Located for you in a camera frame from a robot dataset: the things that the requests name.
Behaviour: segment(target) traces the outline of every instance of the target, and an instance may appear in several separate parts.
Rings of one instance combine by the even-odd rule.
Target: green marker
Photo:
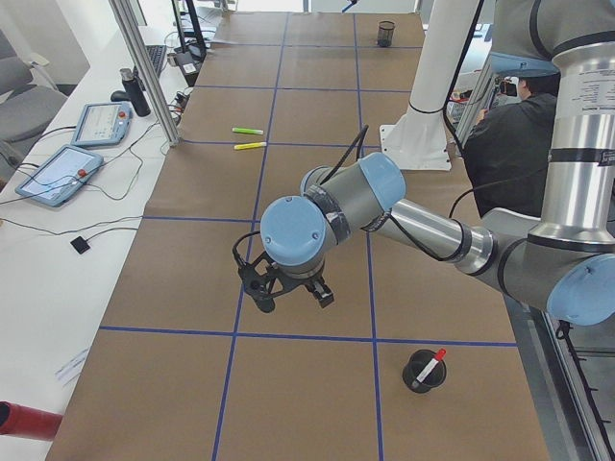
[[[263,134],[263,130],[253,130],[251,128],[237,128],[233,127],[233,133],[244,133],[244,134]]]

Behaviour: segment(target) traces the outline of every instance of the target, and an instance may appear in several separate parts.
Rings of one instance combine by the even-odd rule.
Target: keyboard
[[[156,71],[156,75],[159,77],[162,73],[162,69],[164,68],[164,61],[166,60],[166,46],[164,45],[145,45],[145,49],[147,53],[150,55],[150,61],[154,66],[154,70]],[[135,78],[138,80],[139,85],[142,90],[145,90],[145,85],[143,81],[138,76],[138,70],[136,70],[136,66],[133,67],[133,74]]]

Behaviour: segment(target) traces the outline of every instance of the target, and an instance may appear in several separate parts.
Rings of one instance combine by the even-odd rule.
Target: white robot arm
[[[399,168],[375,153],[346,169],[308,173],[300,196],[267,208],[265,253],[250,264],[234,251],[245,291],[266,312],[299,285],[327,305],[324,253],[365,229],[451,262],[555,318],[578,325],[608,318],[615,312],[615,239],[605,228],[615,175],[614,26],[610,0],[497,3],[493,65],[562,75],[542,217],[527,236],[470,228],[404,200]],[[269,264],[259,274],[263,260]],[[283,289],[274,293],[276,280]]]

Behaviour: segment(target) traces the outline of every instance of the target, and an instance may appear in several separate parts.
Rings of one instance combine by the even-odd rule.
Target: red marker
[[[437,352],[437,354],[433,357],[433,359],[430,360],[430,363],[428,363],[423,369],[423,371],[419,373],[419,376],[417,376],[414,379],[414,381],[412,381],[413,388],[417,388],[419,384],[423,383],[425,378],[430,375],[430,373],[433,371],[435,366],[442,361],[442,359],[444,358],[444,355],[446,355],[446,350],[440,349]]]

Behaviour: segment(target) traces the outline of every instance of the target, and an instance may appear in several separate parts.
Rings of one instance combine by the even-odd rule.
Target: blue and white device
[[[86,104],[79,117],[71,144],[79,147],[107,147],[119,144],[133,117],[127,102]]]
[[[62,146],[15,192],[47,206],[67,202],[100,168],[103,158],[79,147]]]

